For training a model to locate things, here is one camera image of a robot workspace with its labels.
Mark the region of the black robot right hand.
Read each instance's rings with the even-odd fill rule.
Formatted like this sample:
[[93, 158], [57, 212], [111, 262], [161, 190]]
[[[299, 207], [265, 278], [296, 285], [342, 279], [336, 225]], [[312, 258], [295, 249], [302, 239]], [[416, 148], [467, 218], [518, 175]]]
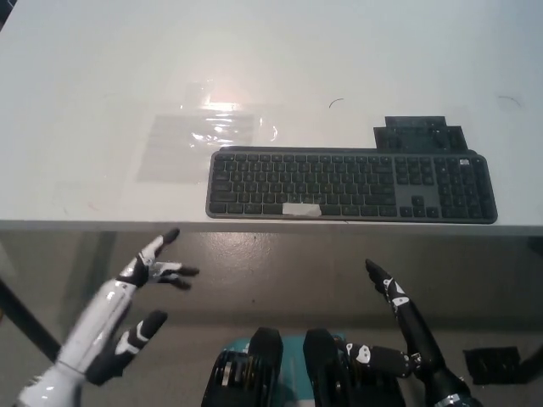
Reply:
[[447, 367], [434, 335], [410, 296], [383, 267], [370, 259], [366, 260], [365, 265], [375, 289], [383, 295], [393, 311], [406, 342], [406, 351], [347, 343], [345, 350], [349, 359], [370, 371], [396, 378], [413, 375], [423, 383], [428, 405], [437, 404], [443, 399], [470, 397], [466, 383]]

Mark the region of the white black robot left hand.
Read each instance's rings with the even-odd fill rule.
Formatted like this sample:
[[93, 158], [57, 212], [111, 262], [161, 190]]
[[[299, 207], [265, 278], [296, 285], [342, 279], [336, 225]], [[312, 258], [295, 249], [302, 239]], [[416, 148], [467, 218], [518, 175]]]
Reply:
[[58, 363], [96, 386], [123, 374], [168, 318], [164, 311], [154, 310], [115, 337], [134, 295], [148, 283], [170, 284], [188, 290], [190, 284], [182, 278], [199, 273], [195, 267], [158, 261], [163, 249], [175, 242], [179, 234], [180, 230], [173, 228], [157, 236], [116, 277], [98, 289], [62, 346]]

